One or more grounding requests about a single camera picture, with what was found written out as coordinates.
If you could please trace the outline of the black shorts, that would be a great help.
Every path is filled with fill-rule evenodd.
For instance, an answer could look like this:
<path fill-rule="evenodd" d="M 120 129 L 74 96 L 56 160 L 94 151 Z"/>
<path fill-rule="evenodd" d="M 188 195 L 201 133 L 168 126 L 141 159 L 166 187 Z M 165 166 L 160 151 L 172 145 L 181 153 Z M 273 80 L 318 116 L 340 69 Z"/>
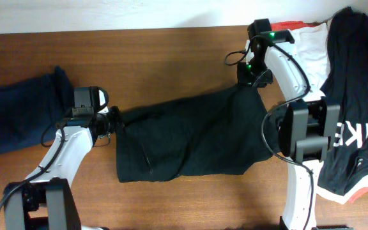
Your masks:
<path fill-rule="evenodd" d="M 266 113 L 257 89 L 239 85 L 123 112 L 116 133 L 118 180 L 243 174 L 279 150 Z"/>

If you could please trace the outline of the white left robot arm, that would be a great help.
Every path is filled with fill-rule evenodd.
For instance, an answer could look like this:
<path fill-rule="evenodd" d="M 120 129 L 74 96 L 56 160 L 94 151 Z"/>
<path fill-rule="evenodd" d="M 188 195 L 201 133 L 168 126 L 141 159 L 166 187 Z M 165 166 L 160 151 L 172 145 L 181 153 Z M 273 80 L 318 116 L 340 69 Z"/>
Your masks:
<path fill-rule="evenodd" d="M 85 229 L 71 186 L 84 157 L 121 123 L 98 86 L 75 88 L 74 106 L 56 124 L 47 154 L 23 181 L 7 184 L 0 202 L 7 229 Z"/>

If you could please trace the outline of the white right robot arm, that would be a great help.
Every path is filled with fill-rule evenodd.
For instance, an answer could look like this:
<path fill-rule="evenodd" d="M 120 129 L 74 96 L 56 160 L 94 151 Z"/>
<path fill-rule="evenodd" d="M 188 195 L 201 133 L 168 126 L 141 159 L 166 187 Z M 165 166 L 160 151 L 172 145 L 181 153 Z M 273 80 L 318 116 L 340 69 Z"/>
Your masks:
<path fill-rule="evenodd" d="M 277 128 L 279 151 L 270 150 L 287 163 L 287 199 L 279 220 L 281 229 L 317 229 L 317 183 L 327 153 L 335 140 L 340 107 L 315 90 L 291 49 L 291 38 L 273 33 L 255 35 L 246 44 L 241 64 L 260 83 L 268 72 L 276 77 L 286 113 Z"/>

